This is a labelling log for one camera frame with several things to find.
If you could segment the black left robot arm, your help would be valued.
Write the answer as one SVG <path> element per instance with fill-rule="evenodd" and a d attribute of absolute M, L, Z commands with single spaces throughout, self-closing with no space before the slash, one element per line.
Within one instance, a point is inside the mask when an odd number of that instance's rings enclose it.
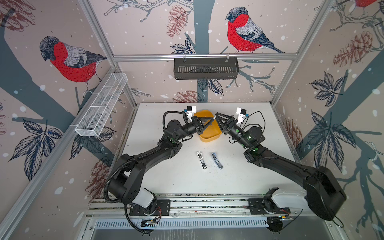
<path fill-rule="evenodd" d="M 104 200 L 110 204 L 120 202 L 124 205 L 138 205 L 152 212 L 157 197 L 142 188 L 144 174 L 155 165 L 177 155 L 184 138 L 201 135 L 213 121 L 213 117 L 193 116 L 190 122 L 182 125 L 178 120 L 171 120 L 163 129 L 163 136 L 156 147 L 134 156 L 122 155 L 105 182 Z"/>

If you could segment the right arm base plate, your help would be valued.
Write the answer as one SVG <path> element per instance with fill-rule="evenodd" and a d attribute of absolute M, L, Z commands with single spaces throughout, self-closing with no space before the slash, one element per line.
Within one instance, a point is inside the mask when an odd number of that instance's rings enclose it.
<path fill-rule="evenodd" d="M 245 208 L 250 210 L 251 215 L 290 215 L 291 211 L 289 208 L 280 208 L 272 200 L 273 193 L 278 189 L 270 189 L 261 198 L 248 199 L 248 205 Z"/>

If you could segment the white stapler top part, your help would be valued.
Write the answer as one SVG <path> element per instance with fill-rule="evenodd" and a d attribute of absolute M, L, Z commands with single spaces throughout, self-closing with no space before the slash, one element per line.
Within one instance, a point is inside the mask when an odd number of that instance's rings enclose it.
<path fill-rule="evenodd" d="M 201 151 L 198 151 L 198 152 L 197 152 L 197 156 L 198 156 L 198 158 L 199 158 L 199 161 L 200 161 L 200 163 L 201 163 L 201 165 L 202 165 L 203 170 L 206 170 L 206 169 L 207 169 L 207 165 L 206 165 L 205 160 L 204 160 L 204 158 L 203 158 L 203 154 L 202 154 L 202 152 L 201 152 Z"/>

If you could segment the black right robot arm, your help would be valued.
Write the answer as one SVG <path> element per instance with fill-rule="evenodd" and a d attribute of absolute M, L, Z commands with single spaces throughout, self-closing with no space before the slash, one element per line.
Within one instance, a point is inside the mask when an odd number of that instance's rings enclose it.
<path fill-rule="evenodd" d="M 232 116 L 216 113 L 215 117 L 222 133 L 230 135 L 246 150 L 247 162 L 272 170 L 301 186 L 307 193 L 305 200 L 309 209 L 318 217 L 327 221 L 336 217 L 347 196 L 331 170 L 298 164 L 263 147 L 261 142 L 265 136 L 258 124 L 244 131 Z"/>

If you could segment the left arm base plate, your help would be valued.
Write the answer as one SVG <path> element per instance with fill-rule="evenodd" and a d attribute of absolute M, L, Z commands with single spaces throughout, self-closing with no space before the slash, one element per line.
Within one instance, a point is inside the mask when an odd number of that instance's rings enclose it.
<path fill-rule="evenodd" d="M 140 205 L 132 205 L 130 217 L 168 216 L 170 214 L 171 201 L 154 199 L 147 208 Z"/>

